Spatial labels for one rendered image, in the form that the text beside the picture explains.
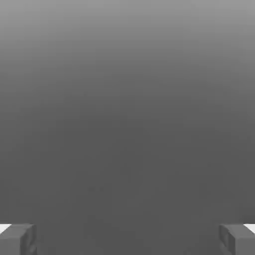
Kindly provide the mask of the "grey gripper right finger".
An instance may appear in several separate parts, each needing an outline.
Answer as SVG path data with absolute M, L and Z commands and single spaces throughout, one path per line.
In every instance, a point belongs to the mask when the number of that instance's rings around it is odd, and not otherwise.
M 255 224 L 220 224 L 223 255 L 255 255 Z

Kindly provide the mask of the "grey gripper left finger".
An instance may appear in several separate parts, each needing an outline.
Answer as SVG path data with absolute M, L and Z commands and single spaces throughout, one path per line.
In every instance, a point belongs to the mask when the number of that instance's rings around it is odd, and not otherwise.
M 37 255 L 35 224 L 0 224 L 0 255 Z

